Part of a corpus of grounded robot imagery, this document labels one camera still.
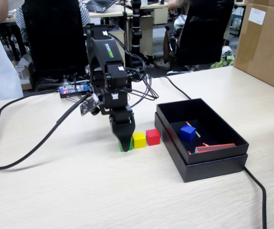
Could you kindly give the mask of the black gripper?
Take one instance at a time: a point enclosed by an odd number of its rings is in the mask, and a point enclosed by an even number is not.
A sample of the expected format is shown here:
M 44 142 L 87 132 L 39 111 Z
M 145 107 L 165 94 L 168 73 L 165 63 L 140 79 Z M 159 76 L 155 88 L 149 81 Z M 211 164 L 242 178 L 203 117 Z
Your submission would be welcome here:
M 109 116 L 112 133 L 118 139 L 122 150 L 127 152 L 136 127 L 134 113 L 127 101 L 127 92 L 105 92 L 100 99 L 101 114 Z

